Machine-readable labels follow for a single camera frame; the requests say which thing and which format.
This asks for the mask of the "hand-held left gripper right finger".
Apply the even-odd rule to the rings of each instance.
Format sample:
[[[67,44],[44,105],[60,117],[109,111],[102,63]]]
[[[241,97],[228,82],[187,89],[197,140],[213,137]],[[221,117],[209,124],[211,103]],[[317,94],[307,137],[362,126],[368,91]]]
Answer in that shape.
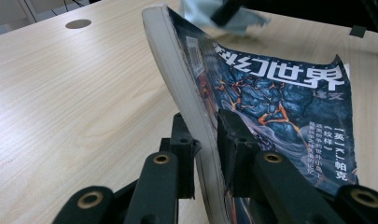
[[[217,149],[226,191],[233,197],[248,197],[252,182],[250,168],[259,146],[237,113],[218,111]]]

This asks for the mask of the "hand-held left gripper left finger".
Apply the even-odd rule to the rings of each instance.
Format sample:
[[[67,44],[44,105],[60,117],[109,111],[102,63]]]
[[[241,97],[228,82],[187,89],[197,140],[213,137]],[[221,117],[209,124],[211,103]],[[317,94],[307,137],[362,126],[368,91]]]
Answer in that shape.
[[[170,151],[178,159],[178,190],[179,199],[193,199],[194,187],[194,158],[197,152],[196,140],[180,113],[174,115],[170,139]]]

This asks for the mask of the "light blue cleaning cloth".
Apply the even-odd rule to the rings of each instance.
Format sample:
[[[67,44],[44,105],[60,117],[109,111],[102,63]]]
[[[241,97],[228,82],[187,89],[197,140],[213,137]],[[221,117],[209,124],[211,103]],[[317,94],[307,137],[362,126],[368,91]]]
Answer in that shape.
[[[216,24],[211,17],[226,0],[180,0],[179,14],[198,27],[214,27],[235,35],[244,35],[251,26],[263,27],[270,19],[253,10],[239,8],[224,25]]]

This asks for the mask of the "dark blue illustrated magazine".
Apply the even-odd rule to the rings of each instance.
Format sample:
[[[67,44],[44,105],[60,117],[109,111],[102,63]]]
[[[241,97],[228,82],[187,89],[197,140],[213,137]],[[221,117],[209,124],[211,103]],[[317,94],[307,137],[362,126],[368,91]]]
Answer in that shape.
[[[316,188],[356,184],[349,67],[225,48],[165,4],[142,12],[148,44],[192,136],[211,224],[253,224],[246,196],[227,188],[217,154],[217,113],[237,113],[263,150],[288,157]]]

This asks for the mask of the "grey tape piece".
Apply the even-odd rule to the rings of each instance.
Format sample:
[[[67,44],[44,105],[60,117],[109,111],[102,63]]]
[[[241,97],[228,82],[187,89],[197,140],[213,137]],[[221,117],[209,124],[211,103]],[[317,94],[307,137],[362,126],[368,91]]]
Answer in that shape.
[[[363,38],[367,32],[367,28],[360,25],[353,25],[350,31],[350,36]]]

